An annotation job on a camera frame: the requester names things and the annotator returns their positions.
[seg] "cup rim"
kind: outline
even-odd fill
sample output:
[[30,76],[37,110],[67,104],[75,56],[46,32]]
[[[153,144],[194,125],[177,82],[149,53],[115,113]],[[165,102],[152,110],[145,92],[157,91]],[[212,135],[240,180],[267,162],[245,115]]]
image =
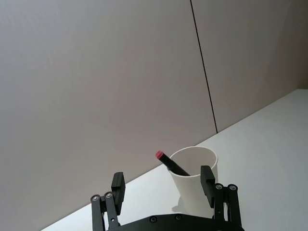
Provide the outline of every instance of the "cup rim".
[[[203,146],[190,146],[190,147],[182,148],[182,149],[176,151],[174,154],[172,154],[172,155],[170,156],[170,159],[172,159],[172,157],[173,157],[175,154],[177,154],[177,153],[179,153],[179,152],[181,152],[181,151],[183,151],[183,150],[185,150],[185,149],[189,149],[189,148],[206,148],[206,149],[210,150],[211,152],[214,153],[214,155],[215,155],[215,157],[216,157],[216,160],[215,160],[213,166],[211,167],[211,169],[213,169],[213,168],[217,165],[217,162],[218,162],[218,156],[217,156],[217,154],[216,154],[212,149],[209,149],[209,148],[203,147]],[[176,174],[176,173],[170,171],[169,169],[168,169],[168,172],[169,172],[171,175],[174,175],[174,176],[177,176],[177,177],[181,177],[181,178],[193,178],[193,177],[198,177],[198,176],[201,175],[201,173],[200,173],[200,174],[193,175],[193,176],[181,176],[181,175],[178,175],[178,174]]]

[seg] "black line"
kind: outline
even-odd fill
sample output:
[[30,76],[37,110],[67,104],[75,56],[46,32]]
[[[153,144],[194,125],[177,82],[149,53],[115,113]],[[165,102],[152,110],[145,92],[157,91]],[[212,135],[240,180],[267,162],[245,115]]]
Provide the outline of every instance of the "black line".
[[212,97],[211,97],[211,93],[210,93],[210,87],[208,86],[208,80],[207,80],[206,71],[205,71],[204,59],[203,59],[203,54],[202,54],[201,45],[200,45],[200,39],[199,39],[199,34],[198,34],[198,29],[197,29],[197,23],[196,23],[196,19],[195,19],[195,16],[194,16],[194,11],[193,11],[192,0],[190,0],[190,2],[191,2],[191,7],[192,7],[192,13],[193,13],[192,16],[193,16],[194,27],[196,28],[196,33],[197,33],[197,38],[198,38],[198,43],[199,43],[199,50],[200,50],[200,54],[201,54],[202,65],[203,65],[203,70],[204,70],[205,79],[206,79],[208,95],[209,95],[210,102],[211,102],[211,108],[212,108],[212,113],[213,113],[213,118],[214,118],[214,123],[215,123],[215,129],[216,129],[216,133],[218,133],[217,124],[216,124],[216,118],[215,118],[215,113],[214,113],[214,107],[213,107]]

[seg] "white paper cup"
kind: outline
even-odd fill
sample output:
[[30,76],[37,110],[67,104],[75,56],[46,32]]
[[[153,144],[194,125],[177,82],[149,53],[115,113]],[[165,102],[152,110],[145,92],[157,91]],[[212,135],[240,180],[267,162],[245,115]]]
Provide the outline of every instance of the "white paper cup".
[[202,165],[210,166],[217,183],[217,155],[208,148],[194,146],[183,148],[170,158],[190,174],[189,177],[185,177],[169,171],[181,195],[185,210],[189,215],[212,218],[214,209],[210,207],[203,192],[200,170]]

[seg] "white table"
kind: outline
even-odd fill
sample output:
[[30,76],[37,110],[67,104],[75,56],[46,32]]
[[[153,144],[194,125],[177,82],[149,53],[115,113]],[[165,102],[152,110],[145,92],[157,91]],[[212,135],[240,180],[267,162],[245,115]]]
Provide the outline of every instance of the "white table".
[[[307,230],[308,90],[290,93],[199,145],[218,154],[219,182],[238,185],[245,230]],[[127,184],[119,222],[173,213],[179,196],[159,166]],[[92,230],[90,205],[44,229],[67,230]]]

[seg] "gray wall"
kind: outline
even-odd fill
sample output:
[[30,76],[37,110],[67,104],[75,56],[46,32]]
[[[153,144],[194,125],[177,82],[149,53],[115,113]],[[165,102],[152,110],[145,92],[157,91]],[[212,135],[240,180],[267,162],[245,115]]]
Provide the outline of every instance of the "gray wall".
[[0,31],[0,230],[44,228],[215,134],[186,0],[3,0]]
[[308,83],[307,0],[192,1],[218,131]]

